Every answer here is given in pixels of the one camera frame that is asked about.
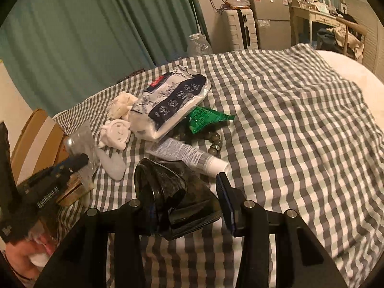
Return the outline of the person's left hand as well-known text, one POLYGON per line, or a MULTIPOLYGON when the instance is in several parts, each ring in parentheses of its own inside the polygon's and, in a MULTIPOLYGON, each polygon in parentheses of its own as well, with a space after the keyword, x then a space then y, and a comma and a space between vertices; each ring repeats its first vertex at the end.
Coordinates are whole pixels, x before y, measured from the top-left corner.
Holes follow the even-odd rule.
POLYGON ((56 249, 56 243, 48 235, 42 235, 39 242, 35 240, 21 240, 16 244, 6 243, 5 257, 11 269, 21 280, 36 280, 40 271, 29 256, 46 253, 51 256, 56 249))

